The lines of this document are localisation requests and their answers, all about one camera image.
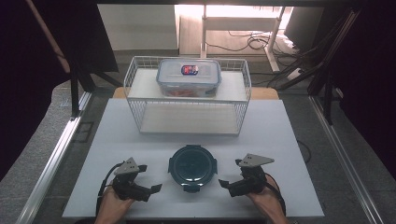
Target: wire basket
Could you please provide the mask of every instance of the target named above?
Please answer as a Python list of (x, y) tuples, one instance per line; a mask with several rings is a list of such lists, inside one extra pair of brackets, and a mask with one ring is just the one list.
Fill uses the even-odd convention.
[(133, 57), (124, 80), (125, 96), (139, 132), (240, 133), (251, 95), (245, 60), (211, 59), (220, 65), (221, 84), (216, 96), (198, 98), (162, 94), (156, 76), (163, 59), (172, 58)]

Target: round container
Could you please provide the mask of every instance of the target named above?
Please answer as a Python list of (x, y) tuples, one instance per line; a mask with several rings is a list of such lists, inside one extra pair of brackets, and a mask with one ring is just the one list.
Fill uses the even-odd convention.
[(199, 145), (186, 145), (169, 159), (168, 173), (189, 193), (198, 192), (217, 172), (216, 159)]

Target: white table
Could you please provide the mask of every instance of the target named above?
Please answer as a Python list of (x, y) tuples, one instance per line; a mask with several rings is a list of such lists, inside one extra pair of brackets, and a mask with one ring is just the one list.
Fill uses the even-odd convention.
[[(167, 173), (169, 158), (192, 144), (202, 145), (218, 160), (218, 174), (198, 193), (184, 192)], [(289, 217), (324, 216), (282, 101), (250, 101), (239, 136), (176, 136), (139, 133), (126, 100), (110, 99), (64, 217), (94, 217), (102, 180), (112, 166), (130, 157), (138, 165), (148, 166), (137, 176), (138, 185), (163, 187), (147, 203), (134, 203), (128, 218), (260, 217), (247, 197), (232, 198), (218, 181), (242, 179), (234, 160), (243, 159), (247, 153), (275, 159), (263, 169), (280, 186)]]

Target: black curtain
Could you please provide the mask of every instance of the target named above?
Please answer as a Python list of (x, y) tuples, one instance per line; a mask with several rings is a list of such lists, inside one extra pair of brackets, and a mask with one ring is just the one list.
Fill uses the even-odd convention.
[(396, 178), (396, 8), (387, 2), (364, 6), (331, 71), (347, 117)]
[[(87, 65), (90, 72), (118, 71), (94, 2), (34, 3), (67, 60)], [(0, 10), (2, 179), (44, 118), (53, 89), (70, 75), (61, 67), (24, 0), (0, 1)]]

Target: black cable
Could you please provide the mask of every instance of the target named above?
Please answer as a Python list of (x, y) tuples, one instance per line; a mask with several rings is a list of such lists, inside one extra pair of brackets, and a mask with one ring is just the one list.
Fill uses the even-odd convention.
[(274, 180), (275, 185), (276, 185), (276, 187), (275, 187), (275, 186), (272, 186), (270, 183), (268, 183), (268, 182), (266, 181), (266, 182), (265, 182), (265, 187), (267, 187), (268, 189), (270, 189), (270, 190), (275, 194), (275, 196), (277, 197), (277, 199), (278, 199), (279, 202), (280, 202), (280, 206), (282, 207), (283, 215), (286, 215), (285, 200), (283, 199), (282, 194), (280, 193), (280, 187), (279, 187), (279, 185), (276, 183), (275, 179), (274, 179), (271, 175), (269, 175), (269, 174), (267, 174), (267, 173), (265, 173), (265, 174), (268, 175), (268, 176), (270, 176), (270, 177)]
[(308, 158), (304, 162), (305, 164), (308, 164), (311, 161), (311, 157), (312, 157), (311, 149), (309, 148), (309, 146), (307, 146), (304, 142), (300, 140), (297, 140), (297, 143), (303, 145), (306, 148), (306, 151), (308, 152)]
[(281, 64), (281, 65), (283, 65), (283, 66), (286, 66), (286, 67), (289, 67), (289, 66), (293, 65), (294, 62), (293, 62), (293, 63), (289, 63), (289, 64), (282, 63), (282, 62), (280, 61), (280, 59), (282, 59), (282, 58), (294, 58), (294, 59), (296, 59), (296, 60), (299, 60), (299, 59), (300, 59), (300, 58), (298, 58), (298, 57), (295, 57), (295, 56), (289, 55), (289, 54), (278, 55), (278, 56), (276, 57), (277, 63), (279, 63), (279, 64)]
[(289, 53), (283, 52), (280, 49), (280, 46), (277, 44), (276, 40), (274, 41), (274, 43), (277, 45), (277, 48), (279, 49), (279, 50), (277, 50), (277, 49), (273, 48), (273, 51), (274, 51), (275, 55), (289, 55), (290, 57), (300, 58), (297, 53), (289, 54)]
[(98, 215), (98, 213), (99, 213), (100, 204), (102, 203), (102, 198), (103, 198), (103, 192), (105, 192), (105, 188), (106, 188), (106, 186), (107, 186), (106, 183), (107, 183), (108, 177), (111, 175), (111, 173), (112, 173), (117, 167), (122, 166), (124, 163), (125, 163), (125, 161), (123, 161), (123, 162), (121, 162), (121, 163), (118, 163), (118, 164), (116, 164), (115, 166), (113, 166), (113, 167), (110, 169), (110, 171), (107, 173), (106, 178), (102, 181), (102, 185), (101, 185), (101, 187), (100, 187), (100, 189), (99, 189), (99, 192), (98, 192), (98, 198), (97, 198), (97, 200), (96, 200), (96, 215)]
[(268, 79), (268, 80), (264, 80), (264, 81), (260, 81), (260, 82), (251, 83), (251, 86), (252, 86), (252, 87), (257, 87), (257, 86), (259, 86), (260, 84), (269, 82), (269, 81), (271, 81), (271, 80), (272, 80), (272, 79)]
[(288, 67), (285, 68), (281, 73), (279, 73), (278, 76), (274, 77), (270, 82), (268, 82), (267, 88), (269, 88), (270, 85), (271, 85), (271, 83), (273, 83), (273, 82), (275, 82), (275, 83), (277, 84), (277, 82), (278, 82), (280, 79), (282, 79), (282, 78), (288, 76), (288, 75), (290, 74), (291, 71), (295, 70), (295, 69), (296, 69), (297, 67), (299, 67), (300, 65), (301, 65), (301, 61), (300, 61), (300, 60), (297, 60), (297, 61), (293, 62), (290, 66), (288, 66)]
[(249, 73), (251, 76), (275, 76), (275, 73)]
[(348, 11), (346, 10), (344, 12), (343, 16), (341, 16), (340, 19), (332, 27), (330, 32), (325, 37), (323, 37), (323, 39), (321, 39), (320, 42), (314, 48), (312, 48), (309, 51), (306, 51), (304, 53), (298, 54), (299, 57), (304, 57), (308, 54), (315, 53), (319, 49), (323, 49), (326, 46), (326, 44), (328, 43), (328, 41), (330, 39), (332, 39), (336, 34), (338, 34), (338, 31), (342, 28), (342, 26), (344, 24), (343, 21), (345, 21), (345, 19), (347, 18), (347, 15), (348, 15)]
[[(227, 49), (227, 48), (224, 48), (223, 46), (213, 45), (213, 44), (209, 44), (207, 42), (206, 42), (206, 44), (208, 46), (210, 46), (210, 47), (237, 52), (237, 51), (241, 51), (243, 49), (246, 49), (248, 47), (250, 47), (251, 49), (264, 49), (268, 45), (268, 41), (269, 41), (269, 38), (270, 38), (269, 36), (260, 36), (260, 35), (256, 35), (256, 34), (254, 35), (253, 33), (251, 33), (250, 35), (233, 35), (233, 34), (231, 34), (230, 31), (228, 31), (228, 34), (230, 36), (239, 36), (239, 37), (248, 37), (249, 36), (249, 38), (247, 39), (247, 44), (241, 49)], [(254, 43), (254, 42), (259, 42), (262, 45), (259, 46), (259, 47), (254, 47), (254, 46), (252, 46), (252, 43)]]

